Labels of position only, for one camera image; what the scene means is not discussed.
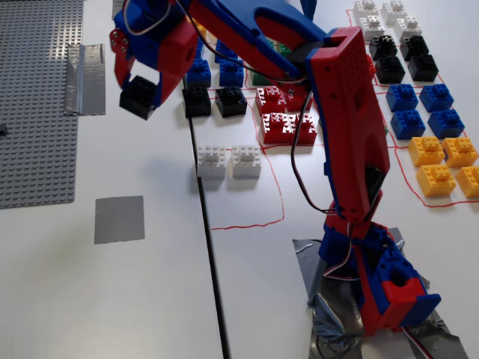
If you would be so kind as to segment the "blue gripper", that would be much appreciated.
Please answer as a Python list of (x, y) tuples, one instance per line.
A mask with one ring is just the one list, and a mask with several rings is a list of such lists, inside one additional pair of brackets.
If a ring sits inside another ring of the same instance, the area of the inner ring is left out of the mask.
[(121, 88), (135, 61), (157, 70), (155, 106), (160, 107), (192, 66), (198, 34), (175, 1), (124, 1), (114, 17), (110, 43)]

